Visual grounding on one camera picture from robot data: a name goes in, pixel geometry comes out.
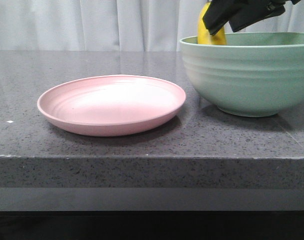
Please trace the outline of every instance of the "bowl rim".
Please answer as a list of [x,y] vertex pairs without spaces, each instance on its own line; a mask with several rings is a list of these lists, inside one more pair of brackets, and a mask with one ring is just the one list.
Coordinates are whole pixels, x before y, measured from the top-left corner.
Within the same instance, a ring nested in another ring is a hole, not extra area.
[[[225,35],[259,35],[259,34],[269,34],[269,35],[275,35],[275,34],[299,34],[304,35],[304,32],[231,32],[226,33]],[[301,48],[304,47],[304,43],[302,44],[284,44],[284,45],[210,45],[210,44],[197,44],[197,43],[190,43],[186,42],[187,39],[191,38],[197,38],[197,36],[188,36],[180,39],[180,44],[182,45],[190,45],[190,46],[201,46],[202,48],[231,48],[231,49],[237,49],[237,48],[246,48],[246,49],[262,49],[262,48]]]

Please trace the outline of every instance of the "granite countertop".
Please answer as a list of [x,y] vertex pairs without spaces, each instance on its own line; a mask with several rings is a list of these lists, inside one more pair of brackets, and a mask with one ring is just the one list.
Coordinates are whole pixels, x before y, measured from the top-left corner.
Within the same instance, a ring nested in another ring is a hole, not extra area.
[[[174,82],[186,102],[166,124],[125,137],[69,133],[37,110],[53,86],[114,74]],[[263,118],[224,113],[192,88],[179,52],[0,51],[0,199],[51,189],[304,192],[304,102]]]

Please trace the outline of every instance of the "plate rim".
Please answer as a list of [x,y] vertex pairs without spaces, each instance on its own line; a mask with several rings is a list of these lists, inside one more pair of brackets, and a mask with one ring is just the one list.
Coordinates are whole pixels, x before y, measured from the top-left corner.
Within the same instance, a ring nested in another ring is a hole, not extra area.
[[[176,89],[178,89],[183,95],[182,95],[182,102],[180,104],[178,104],[175,108],[173,108],[172,110],[166,112],[166,113],[163,113],[163,114],[160,114],[158,116],[154,116],[154,117],[150,117],[150,118],[146,118],[146,119],[143,119],[143,120],[136,120],[136,121],[126,121],[126,122],[120,122],[120,123],[85,123],[85,122],[76,122],[76,121],[66,121],[66,120],[63,120],[61,118],[58,118],[58,117],[55,117],[49,113],[47,113],[46,111],[44,111],[41,107],[41,100],[44,96],[46,96],[49,92],[55,90],[56,88],[59,88],[59,87],[62,87],[64,85],[69,85],[69,84],[73,84],[74,82],[81,82],[81,81],[86,81],[86,80],[90,80],[90,79],[100,79],[100,78],[112,78],[112,77],[126,77],[126,78],[129,78],[129,77],[132,77],[132,78],[142,78],[142,79],[150,79],[150,80],[155,80],[155,81],[160,81],[162,83],[165,83],[165,84],[169,84],[171,86],[174,86]],[[85,77],[85,78],[80,78],[80,79],[75,79],[75,80],[72,80],[72,81],[67,81],[67,82],[64,82],[64,83],[61,83],[61,84],[58,84],[54,87],[51,87],[50,89],[46,90],[45,92],[43,92],[40,97],[37,99],[37,108],[38,110],[46,117],[46,118],[49,118],[49,119],[52,119],[54,121],[58,121],[58,122],[62,122],[64,124],[72,124],[72,125],[79,125],[79,126],[93,126],[93,127],[108,127],[108,126],[122,126],[122,125],[129,125],[129,124],[138,124],[138,123],[144,123],[144,122],[148,122],[148,121],[152,121],[152,120],[155,120],[155,119],[159,119],[159,118],[162,118],[166,115],[169,115],[171,113],[174,113],[175,111],[177,111],[178,109],[180,109],[182,107],[182,105],[184,104],[186,100],[186,92],[183,90],[182,87],[180,87],[179,85],[171,82],[171,81],[168,81],[168,80],[164,80],[164,79],[161,79],[161,78],[157,78],[157,77],[153,77],[153,76],[144,76],[144,75],[129,75],[129,74],[111,74],[111,75],[98,75],[98,76],[91,76],[91,77]]]

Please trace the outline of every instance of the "yellow banana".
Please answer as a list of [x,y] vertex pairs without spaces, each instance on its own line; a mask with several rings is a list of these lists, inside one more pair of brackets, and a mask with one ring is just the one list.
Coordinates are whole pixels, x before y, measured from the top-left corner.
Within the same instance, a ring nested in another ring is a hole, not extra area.
[[222,27],[214,36],[210,35],[209,31],[205,28],[203,16],[211,3],[207,2],[201,10],[198,18],[198,31],[197,43],[207,45],[226,45],[225,31]]

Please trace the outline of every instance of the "dark floor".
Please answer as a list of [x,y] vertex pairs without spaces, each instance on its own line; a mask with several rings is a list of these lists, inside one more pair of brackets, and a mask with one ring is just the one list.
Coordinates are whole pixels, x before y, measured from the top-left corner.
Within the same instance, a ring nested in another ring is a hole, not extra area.
[[0,240],[304,240],[294,212],[0,212]]

